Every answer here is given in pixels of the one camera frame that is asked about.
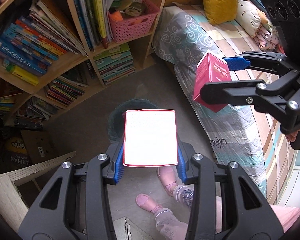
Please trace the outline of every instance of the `silver bolt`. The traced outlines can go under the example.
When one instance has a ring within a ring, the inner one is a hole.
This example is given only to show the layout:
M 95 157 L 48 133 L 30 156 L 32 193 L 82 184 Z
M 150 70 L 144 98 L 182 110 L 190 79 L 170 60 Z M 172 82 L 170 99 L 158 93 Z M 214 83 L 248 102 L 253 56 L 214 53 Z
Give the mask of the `silver bolt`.
M 106 158 L 108 158 L 108 155 L 106 155 L 105 153 L 101 153 L 98 155 L 98 159 L 101 161 L 104 161 Z
M 202 154 L 200 154 L 200 153 L 196 153 L 196 154 L 193 155 L 193 158 L 194 158 L 195 160 L 199 161 L 199 160 L 202 160 L 202 159 L 203 159 L 203 156 L 202 156 Z
M 63 164 L 62 164 L 62 167 L 64 168 L 64 169 L 67 169 L 67 168 L 69 168 L 71 166 L 71 162 L 64 162 Z
M 290 101 L 288 102 L 288 105 L 289 105 L 290 108 L 292 108 L 292 109 L 297 109 L 297 108 L 299 107 L 298 103 L 297 103 L 296 101 L 294 101 L 294 100 L 290 100 Z
M 260 89 L 266 89 L 267 85 L 264 84 L 264 83 L 259 83 L 259 84 L 257 84 L 257 87 L 260 88 Z
M 236 162 L 230 162 L 230 167 L 233 168 L 233 169 L 236 169 L 239 167 L 239 164 L 236 163 Z
M 251 105 L 253 102 L 253 98 L 252 97 L 247 97 L 246 102 Z

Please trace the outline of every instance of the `wooden bookshelf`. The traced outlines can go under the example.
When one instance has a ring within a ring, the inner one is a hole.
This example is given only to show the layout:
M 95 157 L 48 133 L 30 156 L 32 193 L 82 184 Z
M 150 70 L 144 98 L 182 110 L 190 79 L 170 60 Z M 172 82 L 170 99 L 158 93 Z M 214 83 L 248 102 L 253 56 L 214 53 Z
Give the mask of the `wooden bookshelf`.
M 6 0 L 4 3 L 0 5 L 0 27 L 2 26 L 2 23 L 4 23 L 6 16 L 7 16 L 7 11 L 11 9 L 14 5 L 13 3 L 16 0 Z M 160 10 L 162 10 L 163 5 L 165 0 L 151 0 L 153 3 L 155 3 Z M 102 81 L 102 78 L 98 72 L 97 66 L 93 60 L 93 57 L 108 50 L 111 48 L 114 48 L 118 45 L 121 45 L 123 43 L 128 42 L 129 46 L 131 48 L 131 53 L 134 58 L 134 63 L 136 67 L 136 72 L 143 70 L 144 68 L 154 64 L 154 61 L 151 56 L 149 56 L 149 49 L 151 46 L 151 42 L 154 36 L 154 30 L 157 26 L 159 18 L 157 17 L 151 30 L 143 34 L 139 37 L 121 42 L 121 43 L 116 43 L 116 42 L 111 42 L 108 46 L 107 49 L 105 49 L 103 46 L 98 46 L 94 51 L 89 51 L 88 50 L 88 45 L 87 42 L 84 38 L 83 31 L 81 29 L 81 25 L 79 22 L 79 18 L 77 15 L 77 11 L 75 9 L 74 1 L 73 0 L 66 0 L 68 3 L 68 7 L 71 13 L 72 21 L 74 22 L 74 26 L 77 29 L 77 32 L 79 34 L 79 38 L 87 51 L 87 55 L 76 55 L 72 52 L 68 52 L 61 57 L 59 57 L 59 60 L 54 61 L 53 65 L 49 67 L 48 72 L 43 75 L 42 77 L 39 78 L 39 84 L 36 86 L 33 86 L 21 79 L 19 79 L 16 76 L 13 76 L 12 74 L 8 73 L 3 67 L 1 67 L 3 59 L 0 58 L 0 78 L 4 79 L 5 81 L 11 83 L 12 85 L 20 88 L 21 90 L 24 91 L 23 94 L 20 94 L 17 96 L 17 102 L 11 109 L 9 113 L 7 113 L 4 116 L 4 122 L 6 125 L 13 125 L 13 116 L 15 115 L 16 111 L 27 101 L 29 100 L 32 96 L 38 97 L 41 100 L 44 100 L 45 102 L 48 102 L 50 104 L 53 104 L 60 108 L 58 111 L 58 114 L 51 117 L 49 121 L 44 122 L 45 124 L 47 122 L 50 122 L 54 119 L 56 119 L 58 116 L 61 114 L 69 111 L 73 107 L 77 106 L 84 100 L 90 98 L 91 96 L 95 95 L 96 93 L 102 91 L 103 89 L 107 88 L 109 85 L 105 85 Z M 97 78 L 92 80 L 90 78 L 90 75 L 87 74 L 87 81 L 89 84 L 89 87 L 83 88 L 85 90 L 85 94 L 79 97 L 77 100 L 75 100 L 71 105 L 69 106 L 63 106 L 62 104 L 49 99 L 46 97 L 45 92 L 44 92 L 44 87 L 52 82 L 55 78 L 63 74 L 64 72 L 68 71 L 69 69 L 75 67 L 76 65 L 80 64 L 81 62 L 84 62 L 86 60 L 89 60 L 93 66 L 93 68 L 96 71 Z

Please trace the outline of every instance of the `mustard cushion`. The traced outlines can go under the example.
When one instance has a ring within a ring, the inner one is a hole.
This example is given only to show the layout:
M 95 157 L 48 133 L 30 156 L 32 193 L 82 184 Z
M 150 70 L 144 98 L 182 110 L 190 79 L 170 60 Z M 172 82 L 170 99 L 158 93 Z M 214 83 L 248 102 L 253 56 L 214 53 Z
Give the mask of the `mustard cushion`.
M 232 21 L 237 14 L 238 0 L 203 0 L 204 11 L 211 25 Z

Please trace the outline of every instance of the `bed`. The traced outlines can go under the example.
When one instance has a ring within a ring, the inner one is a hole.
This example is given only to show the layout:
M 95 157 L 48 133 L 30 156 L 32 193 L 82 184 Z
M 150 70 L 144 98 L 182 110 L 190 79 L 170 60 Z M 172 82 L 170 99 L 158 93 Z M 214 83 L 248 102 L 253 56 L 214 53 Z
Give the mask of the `bed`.
M 210 138 L 219 163 L 237 161 L 270 204 L 277 204 L 292 174 L 296 152 L 279 130 L 279 122 L 251 106 L 228 105 L 218 113 L 192 100 L 196 66 L 207 49 L 222 57 L 259 51 L 255 41 L 236 22 L 210 25 L 202 6 L 165 7 L 153 39 L 155 53 L 174 65 L 178 82 Z M 231 72 L 232 80 L 276 75 L 254 70 Z

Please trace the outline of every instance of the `blue gripper pad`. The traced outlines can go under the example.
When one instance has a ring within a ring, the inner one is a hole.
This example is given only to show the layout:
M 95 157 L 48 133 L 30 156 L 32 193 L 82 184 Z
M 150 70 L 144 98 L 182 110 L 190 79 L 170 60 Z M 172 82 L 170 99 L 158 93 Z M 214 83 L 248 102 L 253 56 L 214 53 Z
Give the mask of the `blue gripper pad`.
M 114 170 L 115 183 L 118 183 L 119 180 L 123 177 L 123 172 L 124 172 L 124 166 L 123 166 L 123 144 L 122 144 L 117 160 L 115 162 L 115 170 Z
M 224 57 L 223 59 L 227 62 L 230 71 L 245 70 L 251 66 L 250 61 L 241 56 Z
M 185 181 L 187 180 L 186 163 L 185 163 L 185 160 L 183 159 L 182 152 L 179 147 L 178 147 L 177 172 L 178 172 L 178 176 L 181 179 L 182 183 L 185 183 Z

